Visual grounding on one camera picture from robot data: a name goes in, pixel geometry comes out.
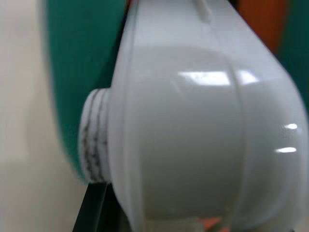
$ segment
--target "green panel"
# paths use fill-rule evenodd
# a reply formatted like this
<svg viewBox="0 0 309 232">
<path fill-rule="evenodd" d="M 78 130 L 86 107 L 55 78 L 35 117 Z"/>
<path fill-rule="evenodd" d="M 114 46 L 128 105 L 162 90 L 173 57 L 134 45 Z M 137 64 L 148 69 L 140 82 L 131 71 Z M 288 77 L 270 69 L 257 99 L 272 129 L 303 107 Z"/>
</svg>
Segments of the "green panel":
<svg viewBox="0 0 309 232">
<path fill-rule="evenodd" d="M 290 0 L 279 60 L 296 83 L 309 110 L 309 1 Z"/>
<path fill-rule="evenodd" d="M 84 177 L 77 138 L 90 91 L 110 87 L 125 0 L 46 0 L 46 32 L 56 114 L 70 162 Z"/>
</svg>

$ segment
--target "glossy plastic surface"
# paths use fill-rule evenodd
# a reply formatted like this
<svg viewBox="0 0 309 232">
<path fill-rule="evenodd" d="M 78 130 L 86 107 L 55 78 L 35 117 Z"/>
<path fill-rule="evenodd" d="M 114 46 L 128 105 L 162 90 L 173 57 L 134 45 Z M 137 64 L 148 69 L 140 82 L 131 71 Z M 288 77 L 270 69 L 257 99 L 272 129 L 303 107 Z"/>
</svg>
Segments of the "glossy plastic surface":
<svg viewBox="0 0 309 232">
<path fill-rule="evenodd" d="M 198 216 L 284 232 L 304 209 L 301 99 L 225 0 L 133 3 L 108 133 L 112 182 L 134 231 L 146 219 Z"/>
</svg>

